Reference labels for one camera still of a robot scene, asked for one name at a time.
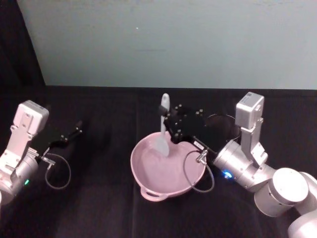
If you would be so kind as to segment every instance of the black tablecloth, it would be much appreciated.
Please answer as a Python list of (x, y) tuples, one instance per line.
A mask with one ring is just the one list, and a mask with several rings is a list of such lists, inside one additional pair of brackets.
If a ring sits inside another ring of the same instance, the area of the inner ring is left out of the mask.
[[(289, 167), (317, 177), (317, 92), (252, 90), (265, 96), (261, 142), (273, 168)], [(1, 208), (0, 237), (22, 238), (286, 238), (298, 217), (263, 215), (253, 195), (216, 175), (215, 189), (190, 191), (152, 203), (142, 198), (130, 169), (130, 154), (144, 136), (159, 131), (162, 94), (171, 103), (235, 114), (248, 90), (128, 89), (47, 87), (42, 91), (0, 89), (0, 151), (10, 137), (17, 105), (33, 100), (50, 104), (49, 124), (69, 131), (79, 119), (89, 122), (83, 136), (65, 150), (72, 167), (62, 191), (44, 182), (46, 165), (10, 204)], [(59, 179), (63, 180), (63, 167)], [(208, 187), (208, 179), (200, 182)]]

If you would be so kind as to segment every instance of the black cable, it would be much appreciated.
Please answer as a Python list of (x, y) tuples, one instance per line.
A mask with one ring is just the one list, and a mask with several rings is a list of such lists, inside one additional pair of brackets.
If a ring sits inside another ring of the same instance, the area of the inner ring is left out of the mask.
[(66, 183), (64, 186), (62, 186), (62, 187), (55, 187), (55, 186), (51, 185), (50, 182), (49, 182), (49, 180), (48, 180), (48, 173), (49, 173), (49, 170), (51, 169), (51, 165), (49, 165), (48, 168), (47, 168), (47, 170), (46, 170), (46, 172), (45, 172), (45, 182), (46, 182), (46, 184), (47, 184), (50, 188), (55, 189), (55, 190), (61, 190), (61, 189), (66, 188), (66, 187), (69, 185), (70, 180), (71, 180), (71, 169), (70, 169), (70, 165), (69, 165), (68, 161), (65, 160), (64, 157), (62, 157), (62, 156), (60, 156), (60, 155), (57, 155), (57, 154), (47, 153), (46, 155), (51, 155), (51, 156), (59, 157), (60, 159), (62, 159), (62, 160), (66, 163), (66, 165), (67, 165), (67, 167), (68, 167), (68, 170), (69, 170), (69, 178), (68, 178), (67, 183)]
[(208, 170), (208, 172), (209, 172), (209, 174), (210, 174), (210, 176), (211, 176), (211, 181), (212, 181), (211, 187), (210, 187), (209, 189), (207, 189), (207, 190), (201, 190), (201, 189), (196, 188), (195, 185), (193, 185), (193, 184), (190, 182), (190, 180), (189, 180), (189, 178), (188, 178), (188, 176), (187, 176), (187, 174), (186, 174), (186, 170), (185, 170), (186, 160), (187, 160), (187, 158), (188, 158), (188, 156), (189, 156), (190, 154), (195, 153), (195, 152), (200, 153), (198, 150), (193, 150), (193, 151), (188, 152), (187, 155), (186, 155), (185, 158), (184, 158), (184, 162), (183, 162), (184, 175), (185, 175), (185, 178), (186, 178), (187, 182), (189, 183), (189, 185), (191, 186), (191, 188), (192, 188), (193, 190), (195, 190), (195, 191), (197, 191), (197, 192), (200, 192), (200, 193), (207, 193), (207, 192), (212, 191), (213, 188), (214, 188), (214, 177), (213, 177), (213, 174), (212, 174), (212, 171), (211, 171), (210, 167), (209, 167), (207, 164), (205, 164), (205, 166), (206, 166), (206, 168), (207, 168), (207, 170)]

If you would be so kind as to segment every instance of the blue indicator light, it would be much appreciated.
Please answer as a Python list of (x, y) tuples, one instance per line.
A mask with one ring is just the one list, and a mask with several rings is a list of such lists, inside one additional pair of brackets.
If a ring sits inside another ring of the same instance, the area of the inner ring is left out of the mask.
[(223, 171), (222, 173), (226, 179), (231, 179), (233, 177), (232, 174), (227, 170)]

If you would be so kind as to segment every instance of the cable connector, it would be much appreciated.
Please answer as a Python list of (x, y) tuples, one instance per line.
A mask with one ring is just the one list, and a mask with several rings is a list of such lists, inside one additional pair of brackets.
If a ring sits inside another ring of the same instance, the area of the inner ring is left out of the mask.
[(42, 159), (44, 162), (46, 162), (46, 163), (49, 164), (47, 170), (49, 170), (52, 166), (55, 165), (55, 161), (50, 160), (49, 158), (47, 158), (47, 157), (45, 157), (45, 156), (42, 156), (41, 159)]
[(208, 154), (208, 150), (202, 151), (202, 153), (196, 158), (196, 162), (202, 163), (203, 165), (206, 165), (207, 164), (207, 160), (206, 160), (207, 154)]

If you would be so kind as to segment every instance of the bowl handle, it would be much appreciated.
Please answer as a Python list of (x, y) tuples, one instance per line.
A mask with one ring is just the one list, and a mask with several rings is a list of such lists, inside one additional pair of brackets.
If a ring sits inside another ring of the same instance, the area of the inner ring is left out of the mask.
[(141, 187), (141, 195), (151, 202), (161, 202), (168, 198), (166, 194), (148, 191), (145, 187)]

